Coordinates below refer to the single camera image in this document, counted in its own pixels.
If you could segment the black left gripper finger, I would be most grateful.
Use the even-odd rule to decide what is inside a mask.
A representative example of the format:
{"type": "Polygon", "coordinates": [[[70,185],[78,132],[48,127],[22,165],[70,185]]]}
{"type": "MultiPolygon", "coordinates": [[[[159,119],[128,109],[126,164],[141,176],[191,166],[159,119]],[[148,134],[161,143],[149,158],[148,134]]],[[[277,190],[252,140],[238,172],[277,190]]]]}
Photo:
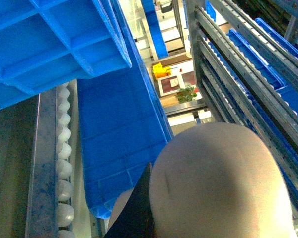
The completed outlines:
{"type": "Polygon", "coordinates": [[[150,207],[149,181],[152,164],[147,163],[130,198],[106,238],[152,238],[154,220],[150,207]]]}

